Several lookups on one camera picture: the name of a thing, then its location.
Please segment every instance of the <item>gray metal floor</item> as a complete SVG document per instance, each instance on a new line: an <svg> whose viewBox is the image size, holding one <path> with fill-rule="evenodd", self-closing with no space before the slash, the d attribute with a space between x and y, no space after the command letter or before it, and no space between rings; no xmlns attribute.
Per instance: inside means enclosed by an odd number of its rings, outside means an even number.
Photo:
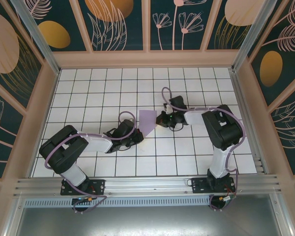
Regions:
<svg viewBox="0 0 295 236"><path fill-rule="evenodd" d="M268 196L239 196L223 212L208 206L24 209L18 236L280 236Z"/></svg>

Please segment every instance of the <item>decorative wallpaper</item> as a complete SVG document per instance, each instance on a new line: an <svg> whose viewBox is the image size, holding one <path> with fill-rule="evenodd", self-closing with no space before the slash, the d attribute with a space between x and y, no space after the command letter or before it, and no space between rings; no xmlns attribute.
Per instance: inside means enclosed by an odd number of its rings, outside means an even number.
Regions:
<svg viewBox="0 0 295 236"><path fill-rule="evenodd" d="M79 0L94 51L143 50L141 0Z"/></svg>
<svg viewBox="0 0 295 236"><path fill-rule="evenodd" d="M239 49L264 0L222 0L207 49Z"/></svg>
<svg viewBox="0 0 295 236"><path fill-rule="evenodd" d="M251 63L267 105L295 79L295 0L291 0Z"/></svg>
<svg viewBox="0 0 295 236"><path fill-rule="evenodd" d="M198 50L213 0L151 0L151 50Z"/></svg>
<svg viewBox="0 0 295 236"><path fill-rule="evenodd" d="M69 0L24 0L24 3L53 52L86 50Z"/></svg>
<svg viewBox="0 0 295 236"><path fill-rule="evenodd" d="M295 91L271 113L271 116L295 175Z"/></svg>
<svg viewBox="0 0 295 236"><path fill-rule="evenodd" d="M0 4L0 84L27 107L41 64Z"/></svg>
<svg viewBox="0 0 295 236"><path fill-rule="evenodd" d="M0 96L0 178L8 162L23 116Z"/></svg>
<svg viewBox="0 0 295 236"><path fill-rule="evenodd" d="M259 33L258 37L256 38L256 41L255 43L252 45L251 49L249 50L248 52L248 57L250 57L250 55L252 54L252 52L255 50L259 40L260 40L260 37L263 35L263 33L265 32L267 26L269 25L270 21L272 20L273 18L273 15L275 14L276 10L278 9L278 7L280 6L282 0L277 0L276 4L275 4L275 7L273 8L269 18L267 19L263 29L261 30L261 32Z"/></svg>

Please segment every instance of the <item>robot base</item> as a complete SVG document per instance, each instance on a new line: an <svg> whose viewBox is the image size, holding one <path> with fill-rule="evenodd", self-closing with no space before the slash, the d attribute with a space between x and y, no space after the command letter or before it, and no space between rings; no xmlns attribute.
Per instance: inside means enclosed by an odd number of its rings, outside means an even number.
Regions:
<svg viewBox="0 0 295 236"><path fill-rule="evenodd" d="M234 179L228 173L222 178L215 178L207 171L207 177L192 178L191 186L193 193L227 193L227 187L235 192Z"/></svg>
<svg viewBox="0 0 295 236"><path fill-rule="evenodd" d="M93 195L104 195L105 190L105 180L104 179L91 179L88 182L88 186L83 192L93 194ZM61 182L61 191L60 195L62 196L74 196L74 195L84 195L75 191L67 181L64 179Z"/></svg>

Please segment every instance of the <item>metal base plate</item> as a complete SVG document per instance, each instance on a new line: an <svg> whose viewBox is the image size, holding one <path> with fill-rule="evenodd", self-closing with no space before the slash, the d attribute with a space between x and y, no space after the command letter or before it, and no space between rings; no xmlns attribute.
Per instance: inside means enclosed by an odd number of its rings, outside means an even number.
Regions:
<svg viewBox="0 0 295 236"><path fill-rule="evenodd" d="M234 179L232 177L227 178L224 182L230 190L235 192ZM207 178L192 178L191 186L193 193L227 193L227 188L225 185L216 186L215 191L212 191Z"/></svg>
<svg viewBox="0 0 295 236"><path fill-rule="evenodd" d="M91 179L89 182L88 189L86 193L94 195L103 195L105 189L105 180L104 179ZM60 195L62 196L74 196L74 195L83 195L74 189L68 184L64 179L61 182L61 191Z"/></svg>

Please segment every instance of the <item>white grid floor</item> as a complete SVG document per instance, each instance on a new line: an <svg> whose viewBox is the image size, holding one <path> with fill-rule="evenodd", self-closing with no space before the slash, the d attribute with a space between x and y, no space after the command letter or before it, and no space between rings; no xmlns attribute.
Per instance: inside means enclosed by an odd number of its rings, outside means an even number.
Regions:
<svg viewBox="0 0 295 236"><path fill-rule="evenodd" d="M68 124L87 133L107 132L117 128L122 111L137 118L139 110L156 110L159 115L165 86L190 107L223 103L241 119L227 68L66 69L61 71L42 142ZM77 164L90 177L205 175L212 155L204 126L184 126L177 132L157 126L130 150L82 153ZM230 159L230 169L235 167L240 174L257 173L247 139ZM47 170L38 155L32 177L52 176L58 175Z"/></svg>

